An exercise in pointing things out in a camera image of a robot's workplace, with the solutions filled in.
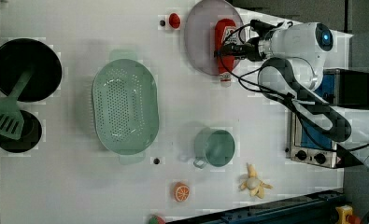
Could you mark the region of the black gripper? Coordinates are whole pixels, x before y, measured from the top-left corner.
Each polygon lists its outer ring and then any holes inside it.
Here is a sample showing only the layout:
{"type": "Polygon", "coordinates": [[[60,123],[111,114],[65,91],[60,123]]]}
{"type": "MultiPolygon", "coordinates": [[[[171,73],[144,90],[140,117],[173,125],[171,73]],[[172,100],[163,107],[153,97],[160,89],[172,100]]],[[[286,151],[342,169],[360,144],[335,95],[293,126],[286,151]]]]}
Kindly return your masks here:
{"type": "Polygon", "coordinates": [[[264,56],[259,52],[259,42],[260,38],[258,36],[249,39],[245,43],[246,54],[239,52],[244,50],[243,45],[224,45],[220,48],[220,50],[214,51],[214,57],[233,57],[235,60],[248,59],[252,62],[261,62],[264,59],[264,56]]]}

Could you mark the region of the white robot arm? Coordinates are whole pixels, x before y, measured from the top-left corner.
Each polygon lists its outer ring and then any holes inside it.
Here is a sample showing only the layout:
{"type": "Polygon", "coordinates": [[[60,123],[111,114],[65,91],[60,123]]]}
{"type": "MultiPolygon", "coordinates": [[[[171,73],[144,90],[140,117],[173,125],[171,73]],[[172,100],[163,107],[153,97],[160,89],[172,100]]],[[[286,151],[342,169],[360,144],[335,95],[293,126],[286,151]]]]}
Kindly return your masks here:
{"type": "Polygon", "coordinates": [[[258,35],[233,42],[239,28],[221,40],[214,56],[260,62],[258,91],[286,106],[303,124],[331,139],[369,169],[369,107],[342,107],[315,93],[322,80],[325,61],[334,48],[332,31],[320,22],[284,27],[253,20],[248,25],[258,35]]]}

